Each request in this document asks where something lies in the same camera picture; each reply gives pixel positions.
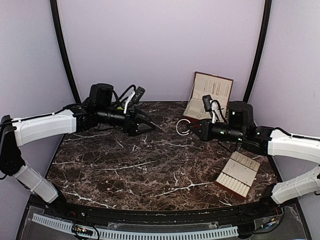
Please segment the beige jewelry tray insert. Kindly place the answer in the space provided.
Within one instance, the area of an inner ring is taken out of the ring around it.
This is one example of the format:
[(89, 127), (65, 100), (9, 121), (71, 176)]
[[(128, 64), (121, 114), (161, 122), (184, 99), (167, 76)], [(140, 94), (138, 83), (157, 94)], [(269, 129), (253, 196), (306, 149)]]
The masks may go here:
[(256, 179), (260, 165), (259, 162), (235, 151), (214, 184), (237, 198), (245, 200)]

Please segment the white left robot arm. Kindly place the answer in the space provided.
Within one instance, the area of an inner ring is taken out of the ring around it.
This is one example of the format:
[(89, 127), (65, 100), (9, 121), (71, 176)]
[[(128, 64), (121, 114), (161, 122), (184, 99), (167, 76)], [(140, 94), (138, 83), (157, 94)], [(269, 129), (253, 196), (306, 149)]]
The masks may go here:
[(156, 125), (136, 107), (145, 89), (134, 85), (130, 88), (133, 90), (124, 104), (112, 85), (97, 83), (91, 86), (88, 98), (82, 103), (26, 118), (3, 116), (0, 121), (0, 171), (51, 204), (51, 210), (58, 217), (67, 218), (71, 208), (62, 200), (64, 196), (22, 158), (20, 147), (52, 136), (84, 132), (100, 124), (121, 127), (123, 133), (131, 137), (154, 131)]

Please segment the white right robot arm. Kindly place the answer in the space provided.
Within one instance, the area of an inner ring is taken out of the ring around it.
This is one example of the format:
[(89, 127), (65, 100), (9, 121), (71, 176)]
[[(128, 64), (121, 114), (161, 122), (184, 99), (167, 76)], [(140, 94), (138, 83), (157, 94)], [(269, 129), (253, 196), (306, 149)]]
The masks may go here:
[[(280, 127), (256, 126), (252, 105), (244, 101), (231, 101), (228, 105), (228, 121), (213, 123), (210, 119), (201, 119), (187, 124), (187, 129), (200, 140), (208, 142), (220, 140), (240, 143), (241, 147), (261, 156), (283, 156), (320, 162), (320, 139), (289, 133)], [(284, 182), (269, 185), (262, 201), (255, 205), (255, 213), (266, 217), (288, 200), (309, 193), (320, 194), (320, 167)]]

